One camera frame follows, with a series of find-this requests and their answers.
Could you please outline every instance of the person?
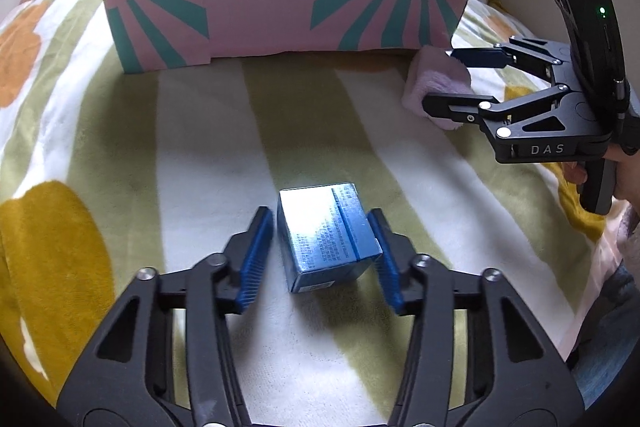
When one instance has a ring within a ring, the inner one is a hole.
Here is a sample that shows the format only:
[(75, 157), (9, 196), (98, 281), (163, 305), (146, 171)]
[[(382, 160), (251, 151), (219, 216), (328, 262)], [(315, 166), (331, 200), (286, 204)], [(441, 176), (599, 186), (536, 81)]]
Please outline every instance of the person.
[[(629, 156), (618, 145), (610, 145), (605, 158), (618, 163), (614, 196), (629, 206), (618, 229), (622, 263), (600, 292), (613, 309), (600, 318), (588, 338), (580, 335), (574, 349), (578, 356), (572, 375), (587, 408), (612, 384), (640, 341), (640, 152)], [(587, 179), (577, 163), (562, 164), (562, 172), (576, 185)]]
[[(605, 158), (617, 162), (614, 197), (629, 202), (618, 230), (618, 248), (625, 269), (634, 277), (640, 288), (640, 152), (626, 155), (619, 145), (609, 146)], [(587, 173), (575, 162), (562, 164), (564, 178), (576, 185), (584, 183)]]

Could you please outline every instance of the blue box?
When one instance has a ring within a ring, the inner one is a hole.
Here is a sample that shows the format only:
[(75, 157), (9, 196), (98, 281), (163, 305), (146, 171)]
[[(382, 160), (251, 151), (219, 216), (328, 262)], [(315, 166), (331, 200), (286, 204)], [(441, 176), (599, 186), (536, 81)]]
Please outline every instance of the blue box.
[(281, 190), (277, 222), (292, 293), (353, 281), (382, 253), (350, 183)]

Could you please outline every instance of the fluffy cloth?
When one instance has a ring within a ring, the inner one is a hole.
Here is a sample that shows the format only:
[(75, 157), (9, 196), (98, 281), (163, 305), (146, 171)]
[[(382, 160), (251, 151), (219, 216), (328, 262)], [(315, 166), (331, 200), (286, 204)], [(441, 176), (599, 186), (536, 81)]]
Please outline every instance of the fluffy cloth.
[(618, 249), (640, 289), (640, 217), (631, 206), (618, 229)]
[(402, 105), (417, 116), (426, 116), (441, 129), (454, 130), (462, 126), (447, 118), (431, 118), (425, 113), (422, 99), (428, 92), (473, 94), (471, 75), (464, 64), (433, 46), (424, 46), (415, 54), (409, 66)]

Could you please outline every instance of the sleeve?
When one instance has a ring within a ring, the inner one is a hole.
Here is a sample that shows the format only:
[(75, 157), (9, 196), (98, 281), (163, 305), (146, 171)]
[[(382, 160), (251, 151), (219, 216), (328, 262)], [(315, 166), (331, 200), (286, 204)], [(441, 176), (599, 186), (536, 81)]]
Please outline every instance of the sleeve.
[(625, 261), (625, 268), (640, 288), (640, 217), (629, 206), (618, 229), (618, 249)]

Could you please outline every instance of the striped blanket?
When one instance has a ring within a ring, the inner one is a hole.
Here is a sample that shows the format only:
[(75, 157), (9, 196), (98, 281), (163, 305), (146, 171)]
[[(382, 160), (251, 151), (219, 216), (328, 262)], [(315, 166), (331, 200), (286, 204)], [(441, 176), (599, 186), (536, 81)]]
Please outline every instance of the striped blanket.
[[(470, 0), (452, 44), (528, 35)], [(581, 210), (559, 166), (499, 165), (477, 127), (444, 132), (401, 107), (407, 57), (284, 54), (127, 76), (102, 0), (23, 0), (0, 26), (0, 335), (51, 403), (135, 271), (192, 266), (281, 188), (353, 182), (420, 252), (503, 270), (561, 354), (619, 261), (610, 216)], [(473, 70), (506, 100), (542, 81)], [(178, 315), (175, 349), (182, 349)], [(376, 425), (395, 400), (411, 320), (375, 272), (291, 296), (274, 243), (254, 306), (230, 320), (256, 423)], [(451, 404), (462, 402), (456, 316)], [(176, 363), (186, 404), (184, 364)]]

